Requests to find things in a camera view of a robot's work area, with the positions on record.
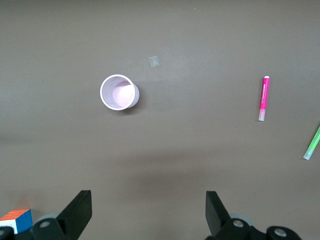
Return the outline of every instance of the pink marker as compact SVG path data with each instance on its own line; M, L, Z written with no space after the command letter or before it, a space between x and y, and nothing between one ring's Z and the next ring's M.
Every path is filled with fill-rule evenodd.
M270 83L270 77L265 76L263 78L263 83L262 83L260 112L259 112L259 119L258 119L259 121L265 120L267 101L268 101L268 92L269 92L269 83Z

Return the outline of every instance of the marker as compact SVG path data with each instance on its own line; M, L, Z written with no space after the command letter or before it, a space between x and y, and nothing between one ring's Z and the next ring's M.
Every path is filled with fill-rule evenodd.
M319 140L320 140L320 126L319 126L318 130L316 131L308 149L306 150L305 155L303 156L304 159L310 160L310 157L311 157L312 153L314 152Z
M260 112L259 112L259 121L265 120L265 114L267 109L267 101L268 101L268 92L269 92L269 83L270 77L265 76L262 82L262 91L261 91L261 100L260 100Z

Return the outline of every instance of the rubik's cube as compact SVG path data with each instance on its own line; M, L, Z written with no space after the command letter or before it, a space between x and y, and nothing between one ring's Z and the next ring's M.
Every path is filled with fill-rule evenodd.
M0 218L0 227L12 227L14 234L19 234L32 227L32 225L30 209L12 210Z

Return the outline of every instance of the white paper cup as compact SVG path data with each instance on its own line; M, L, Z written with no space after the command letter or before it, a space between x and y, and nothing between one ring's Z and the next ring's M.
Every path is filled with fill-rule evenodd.
M100 88L104 105L116 111L132 108L139 100L139 89L126 76L115 74L107 77Z

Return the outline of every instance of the green marker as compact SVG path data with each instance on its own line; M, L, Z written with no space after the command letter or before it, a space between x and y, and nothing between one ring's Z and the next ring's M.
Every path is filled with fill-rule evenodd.
M312 153L314 152L319 140L320 140L320 126L319 126L318 130L316 131L316 133L315 133L315 135L314 135L314 137L313 137L308 149L306 150L305 155L303 156L304 159L306 159L306 160L310 159L310 157L311 157Z

